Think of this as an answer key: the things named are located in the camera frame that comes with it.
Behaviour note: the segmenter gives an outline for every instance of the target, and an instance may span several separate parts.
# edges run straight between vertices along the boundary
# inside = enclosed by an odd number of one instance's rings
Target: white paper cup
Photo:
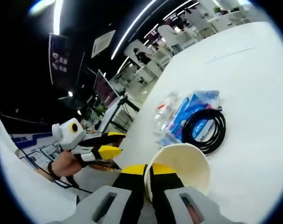
[[[171,166],[185,187],[192,186],[204,195],[208,193],[210,167],[206,156],[195,146],[180,143],[163,147],[148,164],[144,182],[147,197],[152,201],[150,168],[153,163]]]

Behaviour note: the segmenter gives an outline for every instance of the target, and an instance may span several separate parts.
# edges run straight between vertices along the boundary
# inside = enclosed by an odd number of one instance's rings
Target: coiled black cable
[[[207,141],[196,141],[192,135],[195,125],[201,120],[214,121],[214,133]],[[226,121],[221,109],[204,109],[192,114],[182,129],[182,142],[198,147],[204,154],[215,151],[223,142],[226,132]]]

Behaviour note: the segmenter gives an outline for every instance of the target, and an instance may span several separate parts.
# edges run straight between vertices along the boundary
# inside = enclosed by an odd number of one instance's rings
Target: hanging banner
[[[60,35],[49,36],[49,70],[52,85],[70,91],[76,87],[84,47],[74,40]]]

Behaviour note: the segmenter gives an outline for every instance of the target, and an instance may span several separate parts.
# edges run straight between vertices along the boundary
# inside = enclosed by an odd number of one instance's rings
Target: white robotic hand
[[[52,134],[61,148],[70,150],[83,167],[94,160],[113,159],[122,150],[108,144],[117,143],[126,137],[116,132],[87,134],[76,118],[61,125],[52,125]]]

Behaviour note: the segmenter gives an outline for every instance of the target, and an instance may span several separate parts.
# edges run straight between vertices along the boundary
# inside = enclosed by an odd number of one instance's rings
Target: white table
[[[170,91],[219,90],[227,133],[208,157],[208,196],[233,221],[260,223],[283,193],[283,44],[269,23],[217,33],[176,55],[130,127],[123,168],[157,153],[153,114]]]

